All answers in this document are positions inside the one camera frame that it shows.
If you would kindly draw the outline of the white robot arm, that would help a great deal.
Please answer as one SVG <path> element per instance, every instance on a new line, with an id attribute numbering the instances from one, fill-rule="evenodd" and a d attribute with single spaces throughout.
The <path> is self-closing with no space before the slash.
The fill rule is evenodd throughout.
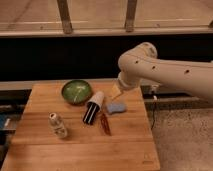
<path id="1" fill-rule="evenodd" d="M 124 52 L 118 67 L 114 96 L 138 87 L 145 78 L 213 102 L 213 62 L 158 59 L 156 47 L 143 42 Z"/>

